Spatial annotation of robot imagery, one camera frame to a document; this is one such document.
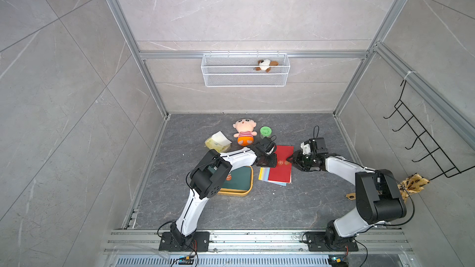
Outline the red envelope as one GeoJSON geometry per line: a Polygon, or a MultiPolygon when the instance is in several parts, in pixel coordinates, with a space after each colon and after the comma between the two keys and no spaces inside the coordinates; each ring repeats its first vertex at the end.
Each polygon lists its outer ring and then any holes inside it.
{"type": "Polygon", "coordinates": [[[272,182],[281,182],[285,184],[291,183],[292,164],[288,158],[293,155],[294,147],[281,146],[276,147],[275,154],[277,156],[277,164],[274,168],[270,168],[268,180],[272,182]]]}

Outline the dark green envelope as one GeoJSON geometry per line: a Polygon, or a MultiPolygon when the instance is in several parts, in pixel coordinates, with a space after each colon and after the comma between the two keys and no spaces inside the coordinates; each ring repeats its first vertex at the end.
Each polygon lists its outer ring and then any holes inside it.
{"type": "Polygon", "coordinates": [[[250,166],[243,166],[231,171],[220,188],[221,192],[244,193],[251,189],[253,169],[250,166]]]}

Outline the yellow plastic storage tray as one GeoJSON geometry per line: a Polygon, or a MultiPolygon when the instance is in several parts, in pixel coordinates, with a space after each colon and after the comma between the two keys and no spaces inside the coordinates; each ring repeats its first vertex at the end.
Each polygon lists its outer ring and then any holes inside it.
{"type": "Polygon", "coordinates": [[[248,190],[247,192],[244,192],[244,193],[239,193],[239,192],[221,192],[219,191],[218,194],[219,195],[228,195],[228,196],[237,196],[237,197],[245,197],[246,195],[249,194],[249,192],[252,190],[253,188],[253,184],[254,184],[254,177],[252,178],[252,187],[250,190],[248,190]]]}

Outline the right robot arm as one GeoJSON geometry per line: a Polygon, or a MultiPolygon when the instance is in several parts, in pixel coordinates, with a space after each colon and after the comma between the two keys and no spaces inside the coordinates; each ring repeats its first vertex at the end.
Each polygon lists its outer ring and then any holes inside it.
{"type": "Polygon", "coordinates": [[[377,224],[404,218],[406,205],[397,180],[387,169],[363,167],[336,154],[295,152],[287,158],[304,172],[326,171],[348,181],[356,189],[356,207],[346,215],[330,221],[324,242],[331,250],[348,247],[357,234],[377,224]]]}

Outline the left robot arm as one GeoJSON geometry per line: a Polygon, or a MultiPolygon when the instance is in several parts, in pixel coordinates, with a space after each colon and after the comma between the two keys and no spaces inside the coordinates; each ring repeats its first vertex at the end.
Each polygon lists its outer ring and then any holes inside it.
{"type": "Polygon", "coordinates": [[[275,150],[275,142],[268,137],[233,152],[209,150],[186,176],[189,196],[182,214],[170,227],[173,239],[180,246],[190,245],[205,205],[220,191],[228,174],[255,164],[274,168],[277,165],[275,150]]]}

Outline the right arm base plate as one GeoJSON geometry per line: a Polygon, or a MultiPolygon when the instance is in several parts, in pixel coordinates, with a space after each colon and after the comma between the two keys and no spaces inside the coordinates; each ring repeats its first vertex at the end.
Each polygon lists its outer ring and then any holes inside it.
{"type": "Polygon", "coordinates": [[[309,252],[357,252],[359,250],[353,237],[339,237],[322,231],[305,232],[303,242],[309,252]]]}

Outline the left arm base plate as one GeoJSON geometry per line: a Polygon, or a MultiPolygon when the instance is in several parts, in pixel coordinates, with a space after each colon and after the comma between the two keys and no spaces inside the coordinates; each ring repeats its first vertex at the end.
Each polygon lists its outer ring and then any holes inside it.
{"type": "Polygon", "coordinates": [[[164,232],[159,245],[159,251],[186,252],[197,251],[207,252],[209,249],[210,232],[200,231],[188,237],[174,235],[171,232],[164,232]]]}

